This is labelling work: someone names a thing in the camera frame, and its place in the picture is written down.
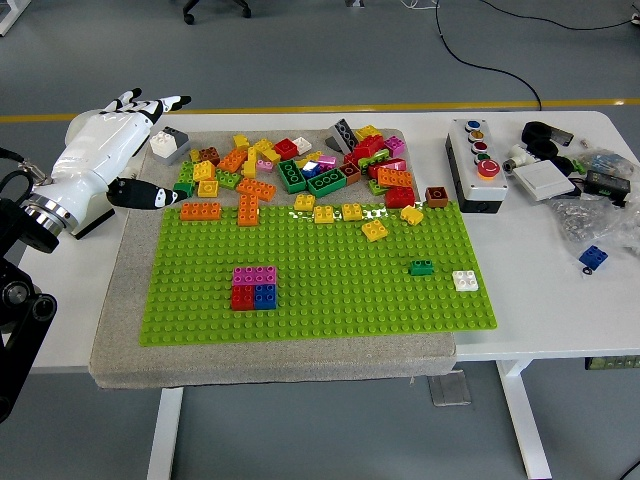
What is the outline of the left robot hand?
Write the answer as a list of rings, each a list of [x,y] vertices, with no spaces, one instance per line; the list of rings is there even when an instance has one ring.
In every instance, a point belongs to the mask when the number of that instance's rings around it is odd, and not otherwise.
[[[128,90],[69,126],[66,148],[54,163],[50,182],[36,187],[23,202],[26,213],[54,235],[76,229],[86,218],[90,200],[108,191],[160,117],[191,102],[188,95],[141,100],[141,93],[139,88]]]

